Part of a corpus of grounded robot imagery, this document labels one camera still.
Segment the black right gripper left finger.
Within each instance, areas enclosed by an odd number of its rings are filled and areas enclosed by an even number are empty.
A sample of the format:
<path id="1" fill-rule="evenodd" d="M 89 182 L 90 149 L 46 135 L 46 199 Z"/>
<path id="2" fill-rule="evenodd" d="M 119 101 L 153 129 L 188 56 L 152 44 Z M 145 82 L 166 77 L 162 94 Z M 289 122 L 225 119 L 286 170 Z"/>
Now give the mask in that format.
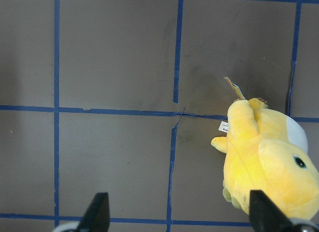
<path id="1" fill-rule="evenodd" d="M 110 227 L 109 195 L 97 193 L 80 222 L 57 226 L 54 232 L 107 232 Z"/>

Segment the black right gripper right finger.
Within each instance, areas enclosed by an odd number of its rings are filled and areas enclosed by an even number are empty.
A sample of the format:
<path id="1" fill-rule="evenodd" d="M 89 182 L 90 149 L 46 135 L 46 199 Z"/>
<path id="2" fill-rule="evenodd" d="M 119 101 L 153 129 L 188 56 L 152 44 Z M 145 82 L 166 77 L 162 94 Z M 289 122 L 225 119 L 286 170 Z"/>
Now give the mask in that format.
<path id="1" fill-rule="evenodd" d="M 256 232 L 317 232 L 311 221 L 288 218 L 262 190 L 250 191 L 249 222 Z"/>

